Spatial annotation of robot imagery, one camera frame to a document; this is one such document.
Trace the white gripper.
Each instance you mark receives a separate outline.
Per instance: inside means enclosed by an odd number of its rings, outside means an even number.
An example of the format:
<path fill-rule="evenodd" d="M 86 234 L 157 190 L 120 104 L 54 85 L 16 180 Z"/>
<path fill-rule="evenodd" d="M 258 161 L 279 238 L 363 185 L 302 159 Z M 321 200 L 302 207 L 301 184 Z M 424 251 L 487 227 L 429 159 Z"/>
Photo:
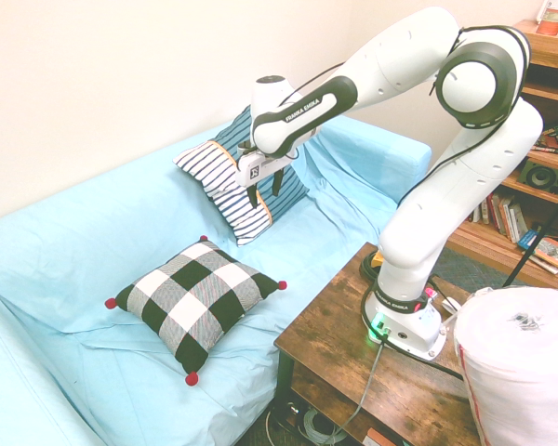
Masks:
<path fill-rule="evenodd" d="M 239 158 L 235 181 L 246 188 L 247 198 L 252 207 L 259 205 L 257 183 L 264 178 L 273 176 L 272 194 L 280 193 L 285 175 L 284 167 L 291 162 L 287 156 L 273 159 L 260 151 L 252 151 Z"/>

